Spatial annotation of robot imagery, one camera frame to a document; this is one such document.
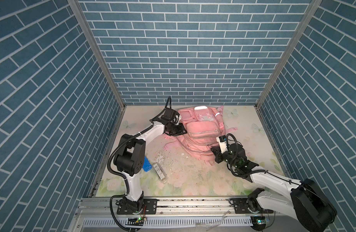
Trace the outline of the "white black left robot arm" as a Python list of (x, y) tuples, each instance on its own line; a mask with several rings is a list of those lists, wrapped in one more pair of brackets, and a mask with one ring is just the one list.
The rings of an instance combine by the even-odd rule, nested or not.
[(147, 145), (163, 134), (179, 136), (186, 133), (178, 111), (165, 107), (161, 113), (150, 119), (150, 125), (144, 130), (121, 137), (106, 166), (109, 173), (122, 177), (125, 182), (126, 193), (119, 196), (122, 214), (139, 214), (145, 208), (139, 172), (144, 165)]

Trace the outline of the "pink school backpack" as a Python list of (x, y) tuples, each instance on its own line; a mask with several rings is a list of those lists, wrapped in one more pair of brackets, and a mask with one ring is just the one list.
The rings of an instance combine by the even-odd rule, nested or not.
[(214, 165), (215, 155), (212, 147), (218, 147), (217, 138), (225, 136), (227, 132), (237, 128), (226, 128), (223, 120), (223, 106), (197, 106), (178, 110), (186, 134), (174, 137), (175, 141), (167, 143), (164, 150), (182, 147), (190, 156), (204, 161), (207, 165)]

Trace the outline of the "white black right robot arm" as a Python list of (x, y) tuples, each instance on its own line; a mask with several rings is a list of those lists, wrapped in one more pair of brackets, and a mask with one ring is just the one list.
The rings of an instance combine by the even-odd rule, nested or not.
[(233, 176), (259, 185), (245, 202), (231, 200), (236, 208), (246, 206), (253, 214), (279, 212), (296, 219), (309, 232), (323, 232), (334, 222), (337, 210), (313, 180), (300, 181), (268, 171), (248, 160), (238, 144), (227, 150), (213, 147), (211, 151), (215, 162), (226, 162)]

